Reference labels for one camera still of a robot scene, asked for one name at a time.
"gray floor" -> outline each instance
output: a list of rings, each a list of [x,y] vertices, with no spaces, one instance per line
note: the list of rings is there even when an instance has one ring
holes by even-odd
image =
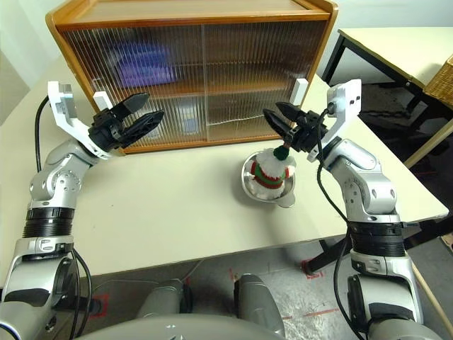
[[[320,251],[319,243],[314,242],[206,259],[188,280],[194,295],[194,312],[234,317],[234,280],[243,273],[255,273],[273,294],[284,319],[288,339],[354,339],[335,302],[333,266],[324,268],[313,278],[307,277],[300,269],[301,261],[313,258]],[[410,253],[446,313],[453,318],[452,255],[438,239]],[[144,298],[155,286],[154,282],[182,278],[193,264],[177,263],[95,277],[95,296],[108,303],[103,316],[90,319],[86,332],[133,319]],[[340,296],[346,306],[346,280],[354,273],[350,258],[346,256],[339,276]],[[443,339],[448,339],[432,306],[424,294],[421,295],[425,324]],[[67,339],[67,329],[57,339]]]

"red and white toy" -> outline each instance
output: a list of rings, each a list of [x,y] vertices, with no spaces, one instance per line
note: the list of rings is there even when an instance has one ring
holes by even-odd
[[[285,189],[285,179],[292,177],[296,171],[296,161],[288,156],[288,148],[264,149],[250,160],[245,170],[253,175],[250,181],[251,193],[261,200],[279,198]]]

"green pompom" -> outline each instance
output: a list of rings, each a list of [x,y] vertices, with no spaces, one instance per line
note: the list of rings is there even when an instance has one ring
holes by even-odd
[[[284,147],[283,145],[274,149],[274,156],[280,161],[284,161],[288,157],[288,154],[288,148]]]

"wall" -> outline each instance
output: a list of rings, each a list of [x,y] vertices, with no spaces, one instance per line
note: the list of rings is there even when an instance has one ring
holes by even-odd
[[[337,29],[339,28],[453,26],[452,0],[332,1],[338,5],[338,17],[318,67],[319,75],[322,75],[328,58],[331,56],[338,38]],[[364,83],[390,81],[373,66],[346,50],[331,83],[337,84],[354,78],[361,78]]]
[[[0,51],[0,125],[28,93],[28,86]]]
[[[32,87],[59,55],[45,14],[64,0],[1,0],[1,51]]]

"red tape marking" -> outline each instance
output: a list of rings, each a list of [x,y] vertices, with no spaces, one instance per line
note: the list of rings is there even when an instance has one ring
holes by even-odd
[[[108,298],[109,298],[109,294],[93,296],[93,299],[100,300],[101,305],[102,305],[102,310],[98,314],[90,315],[89,319],[95,319],[97,317],[106,317],[107,316]]]
[[[301,264],[301,267],[302,269],[305,268],[305,265],[308,261],[310,261],[311,259],[307,259],[307,260],[303,260],[300,264]],[[306,276],[306,279],[307,280],[313,280],[314,278],[323,278],[324,277],[324,273],[323,271],[319,271],[318,273],[315,273],[315,274],[312,274],[312,275],[309,275],[307,273],[304,273],[305,276]]]
[[[338,308],[332,308],[331,310],[321,310],[320,312],[313,312],[313,313],[305,314],[304,316],[305,317],[315,317],[315,316],[322,315],[322,314],[337,312],[338,310],[339,310]]]

